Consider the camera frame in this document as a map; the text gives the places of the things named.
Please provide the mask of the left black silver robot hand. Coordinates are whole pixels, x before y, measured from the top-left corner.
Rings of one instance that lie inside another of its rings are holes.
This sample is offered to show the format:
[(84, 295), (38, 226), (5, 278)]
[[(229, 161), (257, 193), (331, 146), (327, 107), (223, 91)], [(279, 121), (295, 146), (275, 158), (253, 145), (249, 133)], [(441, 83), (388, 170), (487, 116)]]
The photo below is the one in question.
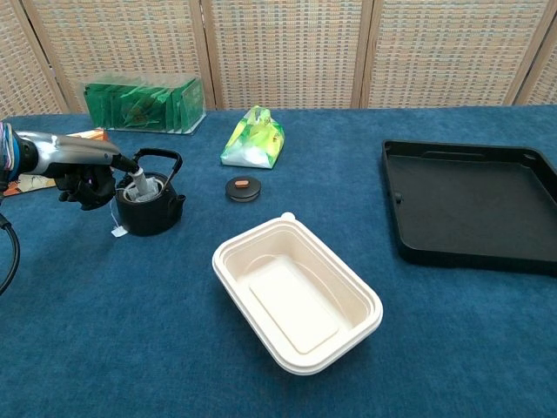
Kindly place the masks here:
[(54, 179), (60, 199), (78, 202), (84, 211), (98, 209), (115, 196), (114, 169), (131, 176), (138, 196), (156, 192), (138, 162), (111, 142), (36, 131), (17, 131), (13, 141), (10, 179), (21, 174)]

